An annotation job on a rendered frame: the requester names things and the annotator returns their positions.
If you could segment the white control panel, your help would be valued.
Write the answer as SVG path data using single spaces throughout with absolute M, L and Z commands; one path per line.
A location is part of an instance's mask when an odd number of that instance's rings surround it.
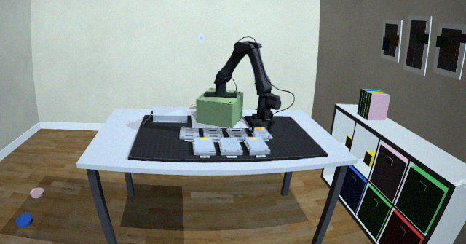
M 187 122 L 187 107 L 153 107 L 147 120 L 152 114 L 153 122 Z

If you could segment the white lid park plate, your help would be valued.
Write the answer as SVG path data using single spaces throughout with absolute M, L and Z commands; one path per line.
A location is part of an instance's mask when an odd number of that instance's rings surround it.
M 238 140 L 244 140 L 245 137 L 248 137 L 247 133 L 245 132 L 244 128 L 227 128 L 226 129 L 227 135 L 229 138 L 237 138 Z

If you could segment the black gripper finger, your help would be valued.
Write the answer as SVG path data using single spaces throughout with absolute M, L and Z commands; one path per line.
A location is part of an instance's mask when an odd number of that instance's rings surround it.
M 249 119 L 249 121 L 250 121 L 250 119 Z M 252 127 L 252 132 L 254 132 L 255 121 L 250 121 L 250 125 Z
M 273 126 L 274 123 L 275 123 L 275 122 L 269 122 L 269 123 L 268 123 L 268 132 L 270 131 L 270 129 L 272 128 L 272 126 Z

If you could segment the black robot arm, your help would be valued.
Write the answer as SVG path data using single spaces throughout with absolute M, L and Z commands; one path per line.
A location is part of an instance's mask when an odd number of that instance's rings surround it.
M 257 42 L 256 42 L 257 43 Z M 205 92 L 204 97 L 221 97 L 221 98 L 236 98 L 237 93 L 226 92 L 226 83 L 232 78 L 232 73 L 237 67 L 238 63 L 245 55 L 248 54 L 253 68 L 255 77 L 255 86 L 258 97 L 257 117 L 263 117 L 265 123 L 271 122 L 273 112 L 271 109 L 279 110 L 281 107 L 281 100 L 279 95 L 271 93 L 272 85 L 268 78 L 264 64 L 261 59 L 260 48 L 262 45 L 255 42 L 236 42 L 231 57 L 226 62 L 225 66 L 218 71 L 214 84 L 216 85 L 215 92 Z M 254 47 L 255 46 L 255 47 Z M 266 74 L 266 75 L 265 75 Z M 269 82 L 267 81 L 267 79 Z M 268 107 L 268 108 L 265 108 Z

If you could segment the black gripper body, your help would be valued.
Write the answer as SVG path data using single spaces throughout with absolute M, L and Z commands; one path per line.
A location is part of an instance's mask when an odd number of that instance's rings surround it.
M 262 122 L 264 121 L 263 117 L 257 117 L 257 114 L 252 114 L 252 117 L 249 117 L 249 119 L 250 121 L 254 121 L 255 119 L 262 119 Z M 275 122 L 275 120 L 272 118 L 271 122 Z

